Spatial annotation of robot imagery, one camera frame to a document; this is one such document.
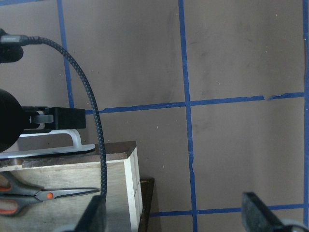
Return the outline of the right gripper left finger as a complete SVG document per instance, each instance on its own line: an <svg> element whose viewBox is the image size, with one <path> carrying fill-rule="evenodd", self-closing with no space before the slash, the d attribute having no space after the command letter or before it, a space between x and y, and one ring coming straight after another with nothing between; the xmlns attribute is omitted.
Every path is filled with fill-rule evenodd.
<svg viewBox="0 0 309 232"><path fill-rule="evenodd" d="M100 195L93 196L75 232L104 232L106 230L106 199Z"/></svg>

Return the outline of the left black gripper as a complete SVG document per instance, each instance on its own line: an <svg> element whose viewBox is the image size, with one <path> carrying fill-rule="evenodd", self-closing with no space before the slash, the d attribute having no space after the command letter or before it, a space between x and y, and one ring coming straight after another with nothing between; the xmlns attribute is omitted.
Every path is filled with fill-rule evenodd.
<svg viewBox="0 0 309 232"><path fill-rule="evenodd" d="M39 111L52 115L53 122L47 123ZM21 134L47 132L51 130L85 129L85 109L26 106L22 107L9 92L0 90L0 151L12 147Z"/></svg>

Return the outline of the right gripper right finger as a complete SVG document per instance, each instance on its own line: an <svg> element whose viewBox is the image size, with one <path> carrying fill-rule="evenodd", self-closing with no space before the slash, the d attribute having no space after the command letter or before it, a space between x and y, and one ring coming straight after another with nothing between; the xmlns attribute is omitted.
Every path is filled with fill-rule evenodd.
<svg viewBox="0 0 309 232"><path fill-rule="evenodd" d="M241 219L247 232L281 232L284 228L254 192L242 194Z"/></svg>

